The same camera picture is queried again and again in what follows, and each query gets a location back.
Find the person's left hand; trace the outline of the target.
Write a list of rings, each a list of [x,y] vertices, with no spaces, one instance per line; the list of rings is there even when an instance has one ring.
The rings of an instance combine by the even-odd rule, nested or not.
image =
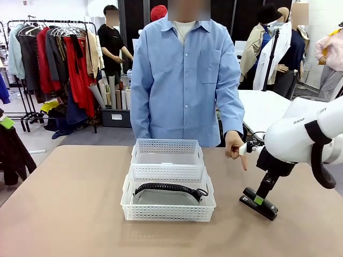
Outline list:
[[[227,158],[233,160],[240,159],[244,171],[248,170],[247,159],[244,155],[240,155],[239,149],[244,145],[239,133],[237,131],[228,131],[225,135],[225,154]]]

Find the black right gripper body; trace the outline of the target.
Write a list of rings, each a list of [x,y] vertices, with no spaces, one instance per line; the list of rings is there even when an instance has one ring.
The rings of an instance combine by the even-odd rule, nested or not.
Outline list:
[[[266,172],[258,190],[270,191],[273,189],[279,177],[289,176],[295,167],[295,164],[275,158],[267,151],[266,147],[263,147],[257,160],[256,167]]]

